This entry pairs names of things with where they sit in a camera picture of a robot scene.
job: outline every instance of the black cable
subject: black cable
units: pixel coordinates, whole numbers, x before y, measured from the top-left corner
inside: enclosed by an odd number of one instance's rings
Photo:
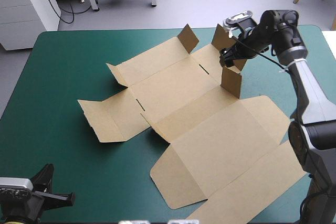
[[[244,47],[248,48],[249,50],[251,50],[251,51],[254,52],[255,54],[260,55],[260,56],[262,56],[263,58],[269,60],[270,62],[276,64],[279,68],[281,68],[281,69],[285,69],[280,63],[276,62],[275,60],[272,60],[272,59],[268,58],[266,55],[263,55],[263,54],[259,53],[259,52],[256,51],[256,50],[254,50],[252,47],[249,47],[249,46],[246,45],[245,43],[243,43],[243,42],[241,42],[240,40],[238,40],[238,38],[236,38],[235,36],[232,36],[232,39],[234,39],[236,42],[240,43],[240,44],[243,45]]]
[[[69,12],[68,10],[64,10],[64,9],[62,9],[61,7],[59,7],[63,12],[66,12],[66,13],[70,13],[70,14],[82,14],[82,13],[86,13],[90,8],[91,8],[91,6],[89,6],[86,10],[83,10],[82,12],[75,12],[75,13],[73,13],[73,12]]]
[[[81,12],[70,12],[70,11],[68,11],[68,10],[65,10],[65,9],[63,9],[63,8],[61,8],[61,7],[59,7],[62,11],[64,11],[64,12],[66,12],[66,13],[70,13],[70,14],[82,14],[82,13],[86,13],[90,8],[91,8],[91,6],[89,6],[86,10],[83,10],[83,11],[81,11]]]
[[[57,13],[57,11],[55,10],[55,8],[54,8],[53,4],[51,3],[51,1],[50,1],[50,0],[48,0],[48,1],[49,1],[49,4],[51,5],[52,9],[54,10],[55,14],[57,15],[57,17],[59,17],[59,19],[62,20],[64,23],[71,24],[71,23],[73,23],[73,22],[75,21],[75,14],[74,14],[74,13],[72,14],[72,21],[71,21],[71,22],[68,22],[68,21],[62,19],[62,18],[58,15],[58,13]]]

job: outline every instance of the unfolded cardboard box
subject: unfolded cardboard box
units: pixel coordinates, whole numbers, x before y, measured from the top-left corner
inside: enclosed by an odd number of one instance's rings
[[[304,172],[288,141],[280,145],[289,124],[282,111],[265,96],[239,99],[245,62],[220,66],[219,50],[234,41],[218,25],[212,43],[191,54],[197,43],[187,25],[177,37],[108,64],[127,88],[79,103],[100,142],[127,141],[151,126],[171,143],[150,172],[169,207],[207,199],[191,218],[247,223]]]

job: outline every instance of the green table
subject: green table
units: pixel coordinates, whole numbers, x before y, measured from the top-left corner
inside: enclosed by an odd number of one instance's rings
[[[77,99],[104,100],[123,89],[105,65],[119,64],[179,33],[165,30],[58,31],[39,36],[0,120],[0,176],[31,177],[55,165],[54,192],[76,192],[75,206],[45,212],[44,221],[167,221],[202,203],[171,210],[149,171],[167,148],[152,129],[124,143],[100,144]],[[201,48],[214,28],[194,29]],[[308,63],[336,102],[336,62],[318,27],[301,26]],[[243,72],[243,98],[268,95],[289,116],[296,105],[290,78],[261,57]],[[254,222],[294,221],[306,176]]]

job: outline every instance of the cardboard panel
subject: cardboard panel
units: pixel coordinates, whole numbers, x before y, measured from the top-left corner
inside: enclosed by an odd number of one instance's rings
[[[222,67],[219,64],[219,51],[211,44],[202,47],[191,54],[191,57],[198,62],[218,83],[222,80]]]
[[[287,141],[213,194],[188,219],[203,224],[246,224],[304,174]]]
[[[102,102],[78,102],[101,143],[127,141],[149,127],[129,89]]]
[[[177,36],[185,50],[190,54],[191,51],[197,46],[199,40],[191,30],[190,26],[186,24],[180,34]]]
[[[216,86],[157,123],[150,122],[150,124],[167,142],[172,143],[179,136],[236,101],[237,98],[232,94],[221,86]]]
[[[223,68],[221,86],[235,97],[240,98],[241,74],[233,66],[232,68]]]
[[[172,146],[209,197],[278,144],[237,101],[176,139]]]
[[[172,209],[206,199],[197,182],[171,146],[163,153],[150,174],[156,186],[162,189],[160,193]]]
[[[132,86],[153,122],[199,98],[218,84],[188,57]]]
[[[290,120],[272,100],[261,95],[253,99],[243,99],[241,103],[255,117],[268,134],[280,144]]]
[[[130,87],[188,56],[179,39],[174,37],[115,66],[119,71],[115,78],[119,81],[122,76],[127,87]]]

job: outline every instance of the grey floor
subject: grey floor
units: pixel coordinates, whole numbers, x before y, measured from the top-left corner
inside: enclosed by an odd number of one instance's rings
[[[150,0],[100,1],[99,12],[92,10],[76,15],[73,24],[60,23],[59,30],[90,29],[144,29],[180,28],[186,23],[191,27],[214,27],[228,16],[252,10],[259,20],[266,9],[295,9],[300,13],[300,24],[313,24],[329,30],[336,14],[336,0],[157,0],[157,7]],[[72,0],[75,11],[85,9],[89,2],[79,4]],[[60,0],[67,8],[67,2]],[[70,20],[69,14],[63,14]],[[5,51],[0,46],[0,116],[2,115],[30,50]]]

